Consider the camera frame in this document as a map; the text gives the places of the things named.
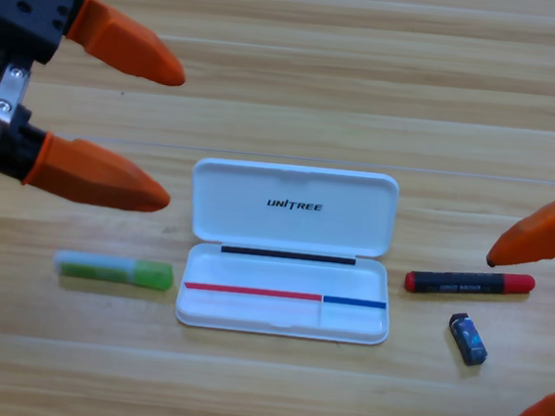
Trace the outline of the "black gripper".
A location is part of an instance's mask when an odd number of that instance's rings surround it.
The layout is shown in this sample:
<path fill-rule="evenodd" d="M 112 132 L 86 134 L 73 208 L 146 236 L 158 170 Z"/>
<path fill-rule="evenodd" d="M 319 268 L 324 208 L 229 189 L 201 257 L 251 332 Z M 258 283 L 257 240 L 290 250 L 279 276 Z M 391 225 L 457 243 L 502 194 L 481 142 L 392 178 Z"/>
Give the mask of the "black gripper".
<path fill-rule="evenodd" d="M 154 32 L 100 0 L 0 0 L 0 172 L 24 180 L 47 134 L 23 105 L 33 63 L 51 61 L 64 36 L 122 73 L 161 85 L 186 81 Z"/>

